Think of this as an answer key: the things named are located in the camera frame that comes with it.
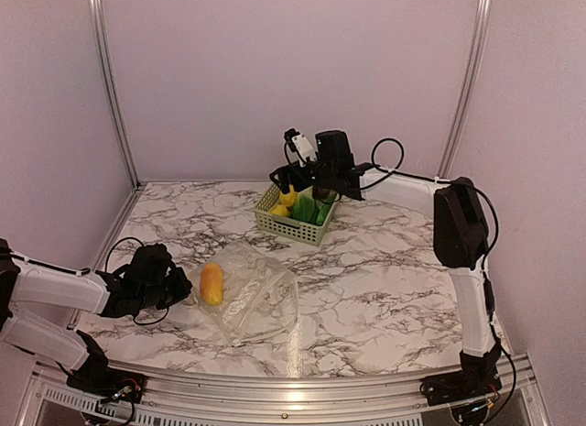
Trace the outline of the yellow fake lemon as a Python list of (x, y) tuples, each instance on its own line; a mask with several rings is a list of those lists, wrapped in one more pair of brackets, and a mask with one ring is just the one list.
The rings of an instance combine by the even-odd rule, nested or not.
[(269, 212), (273, 215), (276, 216), (281, 216), (281, 217), (289, 217), (290, 216), (290, 210), (288, 209), (288, 207), (286, 205), (283, 204), (276, 204), (275, 206), (273, 206)]
[(287, 208), (292, 208), (298, 198), (298, 194), (294, 190), (290, 190), (288, 193), (279, 193), (278, 201), (281, 205), (286, 206)]

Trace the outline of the green fake leafy vegetable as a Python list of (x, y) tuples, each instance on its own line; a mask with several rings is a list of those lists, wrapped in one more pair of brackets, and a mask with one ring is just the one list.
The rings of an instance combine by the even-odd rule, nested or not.
[(320, 213), (320, 202), (311, 194), (300, 192), (291, 208), (290, 217), (296, 221), (316, 225)]

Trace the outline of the green fake chili pepper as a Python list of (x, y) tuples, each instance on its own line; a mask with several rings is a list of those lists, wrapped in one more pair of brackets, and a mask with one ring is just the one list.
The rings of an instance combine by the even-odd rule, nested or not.
[(331, 207), (333, 206), (332, 202), (317, 202), (316, 205), (318, 206), (318, 214), (316, 216), (316, 225), (322, 226), (327, 217), (330, 213)]

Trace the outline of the clear zip top bag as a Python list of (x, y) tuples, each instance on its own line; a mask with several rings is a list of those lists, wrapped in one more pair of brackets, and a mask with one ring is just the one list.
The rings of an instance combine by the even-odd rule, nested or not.
[[(223, 270), (223, 301), (212, 306), (200, 294), (203, 267)], [(298, 321), (298, 282), (277, 259), (234, 241), (188, 273), (191, 299), (231, 346), (261, 342), (288, 333)]]

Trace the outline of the brown fake potato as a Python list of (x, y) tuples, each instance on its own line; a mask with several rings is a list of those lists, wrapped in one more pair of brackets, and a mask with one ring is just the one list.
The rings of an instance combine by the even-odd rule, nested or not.
[(314, 200), (327, 204), (335, 202), (338, 196), (335, 191), (320, 187), (313, 187), (311, 193)]

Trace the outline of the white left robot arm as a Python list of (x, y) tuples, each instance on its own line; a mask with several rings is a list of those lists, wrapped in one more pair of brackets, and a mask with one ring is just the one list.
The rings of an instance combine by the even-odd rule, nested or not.
[(72, 270), (34, 260), (1, 242), (1, 339), (56, 361), (97, 394), (115, 386), (115, 373), (91, 336), (65, 329), (27, 309), (44, 303), (102, 318), (167, 311), (189, 297), (192, 284), (162, 244), (141, 245), (112, 272)]

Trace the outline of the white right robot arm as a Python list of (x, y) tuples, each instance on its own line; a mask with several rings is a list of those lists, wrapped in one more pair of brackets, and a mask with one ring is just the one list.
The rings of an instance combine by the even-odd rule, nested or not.
[(269, 175), (282, 192), (329, 190), (340, 197), (387, 202), (431, 218), (435, 257), (448, 269), (456, 291), (462, 351), (482, 357), (494, 349), (494, 293), (487, 258), (498, 228), (487, 223), (483, 206), (489, 200), (471, 180), (426, 178), (372, 160), (357, 164), (341, 130), (318, 133), (309, 141), (291, 128), (284, 141), (287, 163)]

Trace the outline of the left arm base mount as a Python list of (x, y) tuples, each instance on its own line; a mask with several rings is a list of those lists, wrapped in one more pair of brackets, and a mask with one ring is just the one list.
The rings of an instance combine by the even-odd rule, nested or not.
[(126, 395), (134, 403), (139, 403), (143, 396), (146, 377), (110, 367), (102, 348), (90, 335), (81, 331), (77, 331), (76, 334), (84, 341), (89, 356), (77, 370), (69, 371), (67, 385), (110, 400), (117, 398), (114, 397), (115, 393), (130, 387), (130, 392)]

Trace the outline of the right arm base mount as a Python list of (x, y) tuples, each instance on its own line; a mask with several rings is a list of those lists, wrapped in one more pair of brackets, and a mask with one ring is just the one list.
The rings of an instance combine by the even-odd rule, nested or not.
[(502, 346), (494, 347), (482, 356), (460, 352), (461, 369), (424, 377), (420, 393), (430, 406), (480, 397), (499, 391), (502, 383), (496, 363), (502, 354)]

